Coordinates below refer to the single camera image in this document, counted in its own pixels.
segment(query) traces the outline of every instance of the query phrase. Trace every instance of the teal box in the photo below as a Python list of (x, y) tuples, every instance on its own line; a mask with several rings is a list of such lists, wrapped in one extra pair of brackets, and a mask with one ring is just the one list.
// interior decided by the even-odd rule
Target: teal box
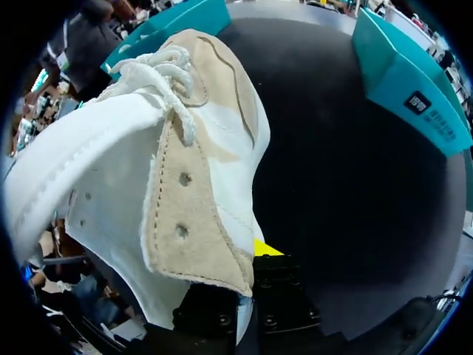
[[(215, 36), (227, 27), (230, 21), (225, 0), (188, 0), (174, 5), (139, 26), (109, 55), (101, 68), (108, 72), (106, 64), (113, 67), (123, 59), (156, 52), (169, 36), (188, 28)], [(120, 48), (126, 44), (131, 47), (119, 53)]]
[(412, 125), (447, 157), (472, 145), (449, 79), (410, 37), (362, 10), (352, 41), (368, 99)]

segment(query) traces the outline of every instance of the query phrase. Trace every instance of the stitching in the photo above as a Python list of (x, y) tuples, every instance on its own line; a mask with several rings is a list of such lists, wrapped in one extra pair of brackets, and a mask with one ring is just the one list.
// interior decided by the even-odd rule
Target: stitching
[(237, 216), (235, 216), (233, 213), (231, 213), (230, 211), (228, 211), (225, 207), (223, 207), (222, 205), (216, 203), (216, 206), (217, 207), (220, 207), (226, 214), (228, 214), (228, 216), (230, 216), (230, 218), (233, 218), (236, 222), (238, 222), (238, 224), (241, 225), (241, 227), (245, 228), (246, 230), (248, 230), (249, 232), (251, 232), (251, 235), (253, 235), (253, 229), (250, 228), (249, 226), (247, 226), (245, 224), (245, 222), (243, 222), (241, 219), (239, 219)]
[(95, 136), (90, 138), (88, 142), (86, 142), (77, 152), (72, 154), (69, 158), (67, 158), (56, 170), (54, 170), (48, 177), (47, 179), (40, 185), (40, 188), (36, 192), (36, 194), (33, 196), (32, 200), (23, 208), (21, 212), (21, 216), (18, 219), (18, 222), (16, 222), (16, 225), (13, 229), (14, 233), (18, 233), (18, 229), (23, 225), (24, 220), (26, 219), (27, 215), (31, 212), (33, 209), (34, 205), (38, 202), (40, 197), (48, 190), (48, 188), (51, 187), (52, 183), (58, 178), (58, 176), (67, 168), (69, 164), (71, 164), (74, 160), (76, 160), (80, 155), (82, 155), (90, 146), (98, 141), (100, 138), (106, 136), (109, 132), (108, 130), (110, 127), (113, 127), (113, 124), (108, 125), (103, 129), (101, 132), (97, 133)]
[(158, 246), (157, 246), (157, 217), (158, 217), (159, 209), (160, 209), (161, 194), (163, 193), (162, 184), (163, 184), (163, 175), (164, 175), (164, 161), (166, 160), (166, 155), (168, 154), (169, 137), (171, 135), (171, 130), (172, 130), (172, 127), (174, 125), (174, 119), (175, 119), (175, 115), (172, 116), (171, 123), (169, 124), (169, 127), (167, 128), (168, 132), (166, 133), (166, 145), (164, 146), (163, 155), (161, 156), (161, 159), (160, 159), (160, 162), (159, 162), (159, 164), (160, 164), (160, 172), (159, 172), (160, 185), (159, 185), (159, 192), (157, 194), (156, 212), (154, 213), (154, 236), (153, 236), (154, 247), (156, 249), (158, 249)]
[[(154, 236), (153, 236), (153, 239), (154, 239), (154, 247), (156, 249), (159, 249), (158, 248), (158, 243), (157, 243), (157, 217), (158, 217), (158, 209), (160, 208), (160, 200), (161, 200), (161, 194), (163, 193), (163, 188), (161, 187), (162, 183), (163, 183), (163, 172), (164, 172), (164, 161), (166, 160), (166, 154), (167, 154), (167, 151), (168, 151), (168, 147), (169, 147), (169, 138), (170, 138), (170, 135), (171, 135), (171, 130), (172, 130), (172, 126), (174, 125), (174, 117), (172, 118), (171, 120), (171, 124), (170, 124), (170, 127), (168, 128), (168, 133), (167, 133), (167, 136), (166, 136), (166, 145), (164, 147), (164, 150), (163, 150), (163, 156), (161, 158), (161, 162), (160, 162), (160, 188), (159, 188), (159, 193), (158, 193), (158, 196), (157, 196), (157, 208), (156, 208), (156, 212), (155, 212), (155, 215), (154, 215)], [(195, 141), (195, 144), (197, 145), (197, 147), (199, 148), (199, 151), (200, 151), (200, 157), (202, 160), (204, 160), (204, 155), (203, 155), (203, 151), (202, 151), (202, 147), (199, 145), (199, 143), (197, 141)], [(221, 223), (219, 223), (218, 221), (218, 218), (217, 218), (217, 215), (218, 215), (218, 212), (215, 211), (216, 213), (214, 214), (214, 219), (215, 219), (215, 222), (217, 223), (217, 227), (220, 231), (220, 234), (224, 235), (223, 233), (223, 230), (222, 230), (222, 226), (221, 226)], [(243, 275), (243, 279), (246, 279), (247, 278), (247, 274), (246, 274), (246, 271), (244, 270), (244, 268), (242, 267), (241, 263), (240, 263), (240, 260), (238, 258), (237, 255), (235, 255), (234, 253), (234, 250), (233, 248), (231, 247), (231, 245), (229, 244), (229, 242), (227, 241), (227, 238), (226, 237), (223, 237), (223, 240), (225, 241), (225, 244), (227, 246), (227, 248), (230, 250), (230, 253), (234, 256), (234, 259), (236, 261), (236, 264), (238, 265), (239, 267), (239, 270), (240, 272), (242, 273)], [(168, 273), (168, 274), (173, 274), (173, 275), (180, 275), (180, 276), (183, 276), (183, 277), (198, 277), (200, 279), (204, 279), (204, 280), (209, 280), (209, 281), (214, 281), (216, 283), (219, 283), (220, 285), (226, 285), (228, 288), (232, 288), (232, 289), (236, 289), (238, 291), (241, 291), (242, 293), (245, 293), (245, 289), (244, 288), (240, 288), (240, 287), (237, 287), (235, 285), (232, 285), (226, 281), (223, 281), (223, 280), (220, 280), (220, 279), (214, 279), (214, 278), (211, 278), (211, 277), (206, 277), (206, 276), (203, 276), (203, 275), (196, 275), (196, 274), (187, 274), (187, 273), (182, 273), (182, 272), (179, 272), (179, 271), (174, 271), (170, 268), (161, 268), (159, 266), (159, 263), (157, 262), (156, 260), (156, 257), (153, 257), (154, 259), (154, 264), (156, 265), (156, 267), (161, 270), (161, 272), (164, 272), (164, 273)]]

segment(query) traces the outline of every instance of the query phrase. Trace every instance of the yellow tag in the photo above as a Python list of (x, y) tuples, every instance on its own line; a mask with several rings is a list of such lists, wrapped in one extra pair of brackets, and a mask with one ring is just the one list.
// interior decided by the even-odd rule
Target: yellow tag
[(271, 248), (268, 244), (264, 244), (261, 240), (254, 240), (254, 254), (256, 257), (261, 257), (262, 255), (284, 255), (280, 251), (277, 251), (275, 248)]

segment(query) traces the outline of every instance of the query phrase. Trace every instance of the person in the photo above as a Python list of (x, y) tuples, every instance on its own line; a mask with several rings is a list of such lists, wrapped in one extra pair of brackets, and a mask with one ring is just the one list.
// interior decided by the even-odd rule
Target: person
[(71, 81), (80, 101), (98, 96), (109, 85), (111, 78), (100, 65), (120, 43), (106, 25), (113, 12), (106, 0), (85, 0), (78, 13), (64, 21), (39, 57), (48, 78), (25, 96), (25, 108), (35, 105), (49, 86), (55, 86), (61, 73)]

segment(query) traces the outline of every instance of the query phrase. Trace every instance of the beige suede panel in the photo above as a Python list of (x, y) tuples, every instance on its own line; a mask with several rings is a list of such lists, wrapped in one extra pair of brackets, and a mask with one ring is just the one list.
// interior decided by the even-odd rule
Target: beige suede panel
[(233, 52), (218, 38), (196, 30), (173, 35), (162, 47), (170, 44), (185, 47), (191, 54), (194, 93), (191, 98), (181, 95), (183, 103), (198, 107), (211, 101), (234, 109), (243, 117), (254, 142), (258, 120), (253, 86)]
[(167, 120), (145, 225), (149, 265), (152, 271), (173, 278), (217, 285), (250, 297), (251, 257), (234, 247), (222, 226), (200, 139), (186, 147), (181, 137), (180, 120)]

